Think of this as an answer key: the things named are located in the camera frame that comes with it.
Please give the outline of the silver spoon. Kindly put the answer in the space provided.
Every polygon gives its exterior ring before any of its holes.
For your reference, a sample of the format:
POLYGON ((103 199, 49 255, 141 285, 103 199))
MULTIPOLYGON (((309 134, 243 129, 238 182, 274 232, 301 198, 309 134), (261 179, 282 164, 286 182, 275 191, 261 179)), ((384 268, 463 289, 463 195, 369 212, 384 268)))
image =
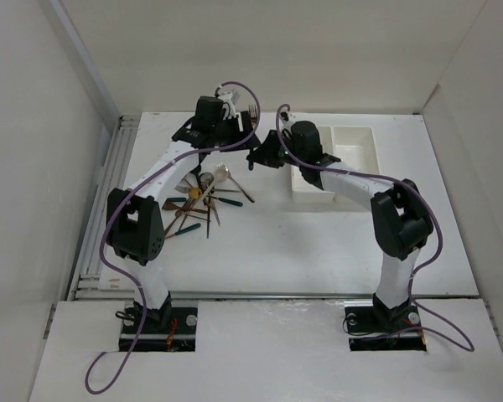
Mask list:
POLYGON ((228 179, 229 176, 229 171, 224 168, 217 168, 215 172, 213 173, 213 180, 211 183, 206 187, 205 191, 202 193, 200 198, 198 199, 199 202, 203 201, 210 193, 210 191, 215 187, 215 185, 219 182, 223 182, 226 179, 228 179))

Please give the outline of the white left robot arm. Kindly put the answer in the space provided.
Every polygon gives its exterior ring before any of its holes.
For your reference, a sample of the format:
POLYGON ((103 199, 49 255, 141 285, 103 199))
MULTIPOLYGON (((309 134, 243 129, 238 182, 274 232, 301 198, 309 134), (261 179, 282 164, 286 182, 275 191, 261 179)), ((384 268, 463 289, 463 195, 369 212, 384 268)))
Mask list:
POLYGON ((171 136, 154 165, 129 188, 109 193, 101 260, 134 283, 135 301, 144 309, 142 322, 152 332, 162 332, 171 320, 159 257, 166 236, 162 203, 211 153, 258 147, 260 116, 258 103, 238 111, 233 90, 202 95, 194 114, 171 136))

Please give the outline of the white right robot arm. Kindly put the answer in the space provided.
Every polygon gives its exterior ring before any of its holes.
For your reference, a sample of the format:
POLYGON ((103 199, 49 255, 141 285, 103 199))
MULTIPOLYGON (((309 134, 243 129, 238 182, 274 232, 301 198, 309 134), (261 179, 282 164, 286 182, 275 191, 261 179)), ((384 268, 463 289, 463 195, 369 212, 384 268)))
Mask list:
POLYGON ((383 251, 381 279, 374 294, 371 319, 380 329, 392 329, 402 320, 408 304, 412 270, 433 233, 433 213, 414 182, 362 173, 323 151, 319 131, 310 121, 271 130, 246 159, 260 164, 299 168, 312 186, 336 193, 371 213, 376 243, 383 251))

